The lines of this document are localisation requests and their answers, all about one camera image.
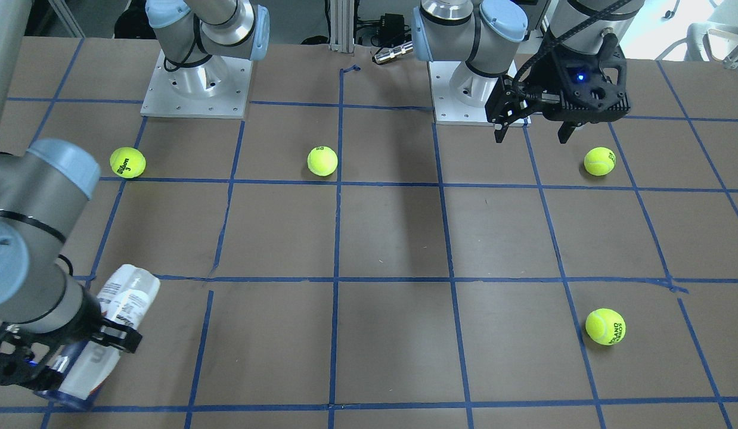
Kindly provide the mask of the black gripper, viewer left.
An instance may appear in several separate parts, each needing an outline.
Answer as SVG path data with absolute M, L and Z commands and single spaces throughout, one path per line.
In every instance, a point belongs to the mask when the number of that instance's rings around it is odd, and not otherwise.
M 0 386 L 31 391 L 59 388 L 65 376 L 48 366 L 48 361 L 60 348 L 81 340 L 135 353 L 142 334 L 100 315 L 98 305 L 93 304 L 86 304 L 69 323 L 48 333 L 32 333 L 22 324 L 4 321 L 0 326 Z

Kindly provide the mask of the black gripper, viewer right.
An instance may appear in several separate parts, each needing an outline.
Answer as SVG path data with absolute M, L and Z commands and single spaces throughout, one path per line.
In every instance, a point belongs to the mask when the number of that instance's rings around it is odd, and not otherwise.
M 558 43 L 541 59 L 529 60 L 524 80 L 506 75 L 497 82 L 486 101 L 495 143 L 502 144 L 510 125 L 533 113 L 563 122 L 558 129 L 561 144 L 568 143 L 579 123 L 614 122 L 628 114 L 627 67 L 619 38 L 607 33 L 600 41 L 594 52 Z

